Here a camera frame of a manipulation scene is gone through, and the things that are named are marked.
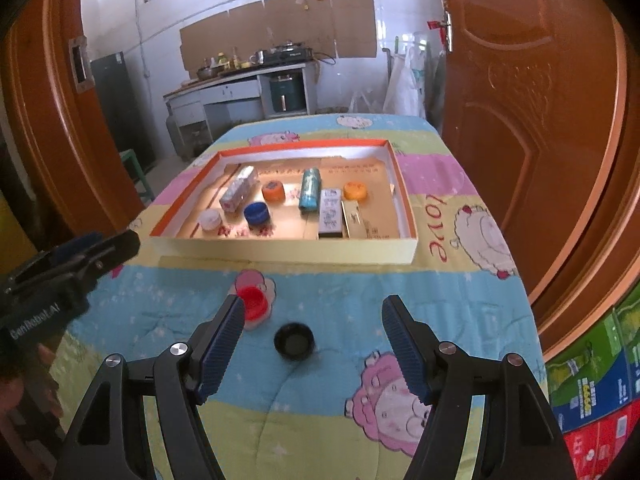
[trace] orange wooden door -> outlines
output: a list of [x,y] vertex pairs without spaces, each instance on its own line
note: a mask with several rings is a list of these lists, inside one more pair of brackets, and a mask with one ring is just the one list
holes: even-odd
[[625,103],[622,30],[601,0],[444,0],[443,139],[494,215],[531,302],[587,226]]
[[74,235],[125,228],[143,204],[120,161],[73,40],[80,0],[30,0],[0,46],[0,76],[15,142],[39,202]]

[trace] blue bottle cap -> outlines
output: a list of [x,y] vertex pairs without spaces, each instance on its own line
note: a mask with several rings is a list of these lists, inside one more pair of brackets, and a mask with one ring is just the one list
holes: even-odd
[[264,202],[251,202],[243,213],[249,225],[264,224],[270,218],[269,208]]

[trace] cardboard sheet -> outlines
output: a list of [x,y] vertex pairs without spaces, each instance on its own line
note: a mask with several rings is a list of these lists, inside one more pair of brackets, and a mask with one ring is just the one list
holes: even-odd
[[230,55],[233,47],[228,12],[220,12],[180,29],[180,52],[187,72],[201,68],[205,58],[216,57],[219,52]]
[[[327,158],[299,158],[272,160],[252,163],[258,170],[260,185],[254,187],[249,202],[263,202],[260,188],[270,180],[280,180],[284,184],[286,200],[283,203],[268,203],[271,222],[261,228],[250,229],[242,215],[241,205],[235,214],[222,211],[219,200],[226,191],[233,175],[247,166],[232,165],[225,168],[225,173],[213,184],[207,186],[200,195],[196,207],[185,220],[177,238],[289,238],[316,240],[318,238],[318,213],[301,215],[298,209],[302,174],[306,168],[316,167],[320,170],[322,187],[341,189],[350,180],[364,182],[368,196],[360,202],[360,211],[367,227],[368,238],[399,238],[398,216],[393,204],[391,188],[384,162],[373,158],[347,160],[338,156]],[[215,232],[204,232],[198,224],[198,215],[206,208],[216,209],[223,218],[221,227]]]
[[229,10],[229,40],[238,48],[238,56],[248,60],[256,50],[275,46],[267,35],[267,14],[263,2]]
[[191,77],[205,58],[219,52],[231,56],[234,46],[242,60],[289,40],[333,57],[376,57],[377,51],[373,0],[254,2],[188,25],[180,38],[182,62]]
[[268,34],[273,44],[291,40],[335,57],[331,0],[265,0]]
[[373,0],[332,0],[338,57],[376,57]]

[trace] bed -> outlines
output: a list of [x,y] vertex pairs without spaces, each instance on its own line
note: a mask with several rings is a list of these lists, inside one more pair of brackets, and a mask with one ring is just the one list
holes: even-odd
[[[172,201],[217,150],[299,139],[388,139],[418,225],[409,266],[252,264],[158,257],[148,240]],[[102,359],[155,356],[186,340],[227,294],[261,288],[271,317],[244,332],[220,390],[201,408],[229,480],[401,479],[428,409],[404,386],[382,329],[380,307],[399,294],[415,319],[471,355],[521,354],[546,391],[545,367],[522,282],[500,231],[464,171],[424,120],[322,115],[245,124],[217,140],[132,225],[136,258],[105,276],[91,308],[68,328],[51,369],[60,383],[63,428]],[[283,324],[311,327],[316,351],[284,361],[273,347]],[[172,478],[153,399],[145,411],[158,478]],[[482,399],[474,398],[459,478],[470,478]]]

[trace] metal screw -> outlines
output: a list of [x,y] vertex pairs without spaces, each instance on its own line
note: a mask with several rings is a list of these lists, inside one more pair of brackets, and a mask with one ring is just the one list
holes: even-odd
[[508,354],[507,361],[513,366],[520,366],[524,361],[518,354]]
[[173,355],[182,355],[189,349],[187,343],[175,343],[171,345],[170,352]]
[[455,354],[457,349],[458,347],[455,346],[451,341],[443,341],[438,346],[438,350],[440,350],[443,354],[446,354],[446,355]]
[[122,361],[122,357],[118,354],[111,354],[104,360],[104,363],[109,367],[113,368],[114,366],[118,366]]

